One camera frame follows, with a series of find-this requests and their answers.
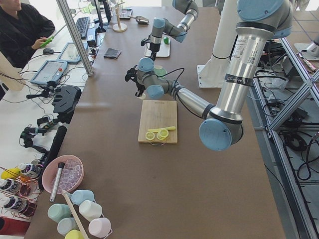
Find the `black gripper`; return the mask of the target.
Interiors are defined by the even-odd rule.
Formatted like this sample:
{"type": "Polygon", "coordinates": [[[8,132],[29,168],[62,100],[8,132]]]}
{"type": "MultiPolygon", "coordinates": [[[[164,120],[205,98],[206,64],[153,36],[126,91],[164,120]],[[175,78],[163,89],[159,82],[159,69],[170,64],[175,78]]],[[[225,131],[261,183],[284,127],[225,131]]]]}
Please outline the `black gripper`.
{"type": "Polygon", "coordinates": [[[140,84],[140,83],[136,83],[138,91],[135,93],[136,97],[141,97],[143,95],[143,92],[145,90],[145,86],[140,84]]]}
{"type": "Polygon", "coordinates": [[[155,61],[157,53],[159,52],[160,44],[159,43],[150,43],[151,59],[155,61]]]}

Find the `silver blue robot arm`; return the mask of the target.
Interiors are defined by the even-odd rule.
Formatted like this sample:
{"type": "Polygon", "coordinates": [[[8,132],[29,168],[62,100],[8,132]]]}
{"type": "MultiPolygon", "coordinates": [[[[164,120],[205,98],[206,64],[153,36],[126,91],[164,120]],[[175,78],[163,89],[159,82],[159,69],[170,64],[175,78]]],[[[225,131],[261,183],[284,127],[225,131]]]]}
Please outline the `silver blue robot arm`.
{"type": "Polygon", "coordinates": [[[291,33],[293,9],[288,0],[239,0],[236,11],[237,39],[225,73],[222,89],[213,105],[182,86],[177,80],[164,80],[154,71],[154,61],[163,34],[182,42],[190,25],[197,20],[199,10],[192,0],[175,0],[173,7],[184,14],[178,25],[165,18],[153,20],[152,32],[143,44],[149,44],[151,55],[139,60],[133,75],[126,80],[136,83],[140,97],[146,92],[152,99],[170,94],[193,114],[203,119],[199,127],[201,142],[209,149],[221,151],[237,143],[243,136],[241,110],[257,65],[267,41],[283,38],[291,33]]]}
{"type": "Polygon", "coordinates": [[[160,50],[161,39],[164,34],[182,43],[190,29],[190,25],[198,18],[198,6],[193,0],[173,0],[172,6],[183,13],[184,17],[178,25],[173,25],[166,18],[155,17],[153,19],[152,31],[148,37],[151,51],[150,58],[153,61],[155,61],[156,55],[160,50]]]}

